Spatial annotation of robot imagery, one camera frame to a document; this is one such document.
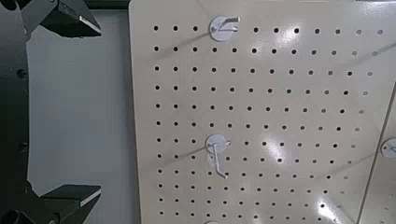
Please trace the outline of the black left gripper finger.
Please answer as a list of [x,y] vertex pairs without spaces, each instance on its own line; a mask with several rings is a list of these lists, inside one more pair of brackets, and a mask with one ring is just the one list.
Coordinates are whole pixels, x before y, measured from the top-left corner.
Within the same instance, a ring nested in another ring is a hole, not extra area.
[[38,27],[63,37],[101,36],[101,27],[84,0],[19,0],[24,31]]
[[1,192],[1,224],[83,224],[101,187],[65,184],[38,196],[30,184]]

